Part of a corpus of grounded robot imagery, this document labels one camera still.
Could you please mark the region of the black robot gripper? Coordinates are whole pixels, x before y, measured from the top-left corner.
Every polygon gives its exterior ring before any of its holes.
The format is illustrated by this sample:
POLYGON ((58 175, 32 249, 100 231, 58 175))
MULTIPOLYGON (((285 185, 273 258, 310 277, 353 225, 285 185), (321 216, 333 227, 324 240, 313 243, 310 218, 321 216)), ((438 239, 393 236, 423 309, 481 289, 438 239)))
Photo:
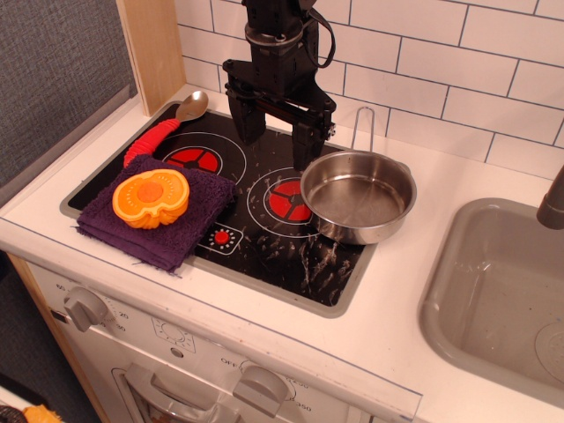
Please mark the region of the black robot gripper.
POLYGON ((239 138, 254 144, 265 132, 266 115, 291 123, 293 168, 303 171, 336 131, 336 103, 315 81, 317 71, 331 63, 336 43, 320 63, 318 26, 246 26, 245 37, 251 60, 223 63, 239 138))

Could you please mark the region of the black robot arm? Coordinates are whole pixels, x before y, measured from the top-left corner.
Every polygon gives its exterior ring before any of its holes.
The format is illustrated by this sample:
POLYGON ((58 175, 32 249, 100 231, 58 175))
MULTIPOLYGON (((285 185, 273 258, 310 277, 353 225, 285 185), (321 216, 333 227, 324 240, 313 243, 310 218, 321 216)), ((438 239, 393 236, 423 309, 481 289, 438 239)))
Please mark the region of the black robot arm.
POLYGON ((255 143, 272 115, 292 125, 293 166, 304 170, 334 132, 335 101, 315 81, 330 65, 319 61, 319 29, 330 30, 311 1, 245 1, 248 62, 228 59, 226 94, 240 139, 255 143))

